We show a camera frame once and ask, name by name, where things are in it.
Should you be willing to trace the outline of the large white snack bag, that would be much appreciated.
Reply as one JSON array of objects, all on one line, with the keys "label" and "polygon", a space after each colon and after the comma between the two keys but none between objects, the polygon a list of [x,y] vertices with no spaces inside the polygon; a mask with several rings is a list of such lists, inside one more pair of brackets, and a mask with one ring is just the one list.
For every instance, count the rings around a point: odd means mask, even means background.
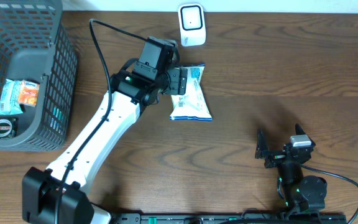
[{"label": "large white snack bag", "polygon": [[204,63],[195,65],[179,65],[177,68],[186,70],[186,92],[184,95],[172,95],[173,111],[170,114],[172,121],[195,120],[212,121],[204,94],[201,88],[201,78]]}]

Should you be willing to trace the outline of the orange tissue pack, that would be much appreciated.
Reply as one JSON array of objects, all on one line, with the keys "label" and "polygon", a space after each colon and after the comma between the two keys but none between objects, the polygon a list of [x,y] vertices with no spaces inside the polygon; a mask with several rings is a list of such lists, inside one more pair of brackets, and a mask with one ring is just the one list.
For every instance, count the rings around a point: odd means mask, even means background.
[{"label": "orange tissue pack", "polygon": [[21,105],[36,107],[40,85],[38,83],[22,80],[20,82],[17,102]]}]

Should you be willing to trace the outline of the grey plastic mesh basket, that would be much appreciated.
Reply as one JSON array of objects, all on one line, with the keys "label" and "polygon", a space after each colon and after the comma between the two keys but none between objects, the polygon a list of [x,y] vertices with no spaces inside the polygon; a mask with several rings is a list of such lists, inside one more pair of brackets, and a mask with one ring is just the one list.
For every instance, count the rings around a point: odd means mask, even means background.
[{"label": "grey plastic mesh basket", "polygon": [[0,1],[0,98],[6,80],[40,85],[35,107],[15,114],[1,151],[54,151],[67,134],[78,59],[61,22],[62,2]]}]

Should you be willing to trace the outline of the teal tissue pack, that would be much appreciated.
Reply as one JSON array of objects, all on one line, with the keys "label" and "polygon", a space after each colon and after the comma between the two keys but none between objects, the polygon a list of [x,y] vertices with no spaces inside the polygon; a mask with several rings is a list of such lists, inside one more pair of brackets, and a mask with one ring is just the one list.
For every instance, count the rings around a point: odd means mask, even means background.
[{"label": "teal tissue pack", "polygon": [[7,79],[0,97],[0,116],[22,114],[23,111],[18,102],[21,92],[21,81]]}]

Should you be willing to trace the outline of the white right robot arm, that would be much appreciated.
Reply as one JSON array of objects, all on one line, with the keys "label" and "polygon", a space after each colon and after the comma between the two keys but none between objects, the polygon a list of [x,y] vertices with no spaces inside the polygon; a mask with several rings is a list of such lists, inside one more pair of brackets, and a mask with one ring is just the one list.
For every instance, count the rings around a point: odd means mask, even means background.
[{"label": "white right robot arm", "polygon": [[325,208],[327,182],[315,175],[303,175],[301,166],[311,159],[315,142],[295,125],[295,135],[279,151],[271,151],[262,130],[257,131],[255,158],[263,159],[266,169],[278,170],[277,192],[287,208],[280,213],[283,219],[298,215],[313,215]]}]

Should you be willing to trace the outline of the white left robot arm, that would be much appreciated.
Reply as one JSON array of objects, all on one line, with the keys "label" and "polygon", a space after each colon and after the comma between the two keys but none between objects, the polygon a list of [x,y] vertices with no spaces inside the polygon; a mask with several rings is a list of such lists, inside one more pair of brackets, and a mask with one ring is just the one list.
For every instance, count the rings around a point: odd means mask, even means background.
[{"label": "white left robot arm", "polygon": [[22,217],[27,223],[111,223],[111,212],[88,193],[122,135],[154,104],[158,94],[183,95],[189,68],[159,71],[135,63],[110,77],[111,91],[72,144],[45,170],[31,167],[22,180]]}]

